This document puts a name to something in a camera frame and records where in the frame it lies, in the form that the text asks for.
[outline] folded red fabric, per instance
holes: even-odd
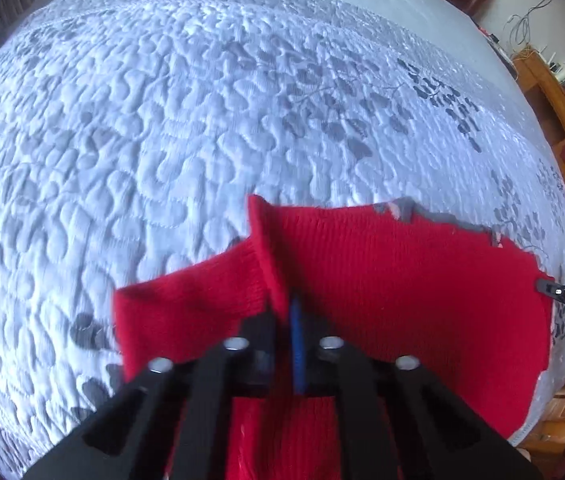
[[[418,356],[501,435],[527,415],[547,368],[546,275],[507,238],[382,208],[276,207],[248,200],[252,234],[224,254],[117,290],[114,311],[126,377],[149,360],[198,358],[269,301],[287,322],[290,291],[373,358]],[[227,478],[337,479],[331,399],[291,394],[288,336],[264,400],[236,399]]]

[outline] quilted bedspread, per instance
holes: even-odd
[[[500,230],[565,282],[565,186],[525,138],[538,129],[521,96],[338,0],[36,12],[0,50],[0,472],[19,478],[120,385],[112,290],[245,237],[249,193],[409,196]],[[564,380],[556,308],[512,442]]]

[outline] blue strip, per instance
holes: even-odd
[[[296,395],[304,395],[307,389],[305,339],[302,331],[302,315],[297,298],[291,301],[289,308],[289,325],[291,329],[291,365],[293,391]]]

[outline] cable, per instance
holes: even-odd
[[[553,0],[540,0],[535,6],[531,7],[523,16],[519,14],[512,14],[511,17],[507,20],[502,27],[502,33],[504,34],[504,29],[507,27],[509,23],[513,21],[514,18],[518,18],[518,21],[511,27],[509,32],[509,52],[511,55],[515,54],[516,51],[513,50],[513,42],[515,41],[516,45],[526,45],[531,43],[531,22],[529,21],[529,17],[534,10],[543,9],[547,5],[549,5]]]

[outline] screw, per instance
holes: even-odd
[[[173,367],[174,364],[166,357],[156,357],[149,362],[149,370],[157,374],[164,374],[171,370],[171,368]]]
[[[337,335],[330,335],[320,339],[320,348],[325,350],[338,350],[344,346],[344,341]]]
[[[244,337],[229,337],[225,339],[224,345],[227,350],[244,350],[249,346],[249,339],[245,339]]]
[[[395,366],[401,370],[415,370],[420,366],[420,360],[413,355],[403,355],[395,360]]]

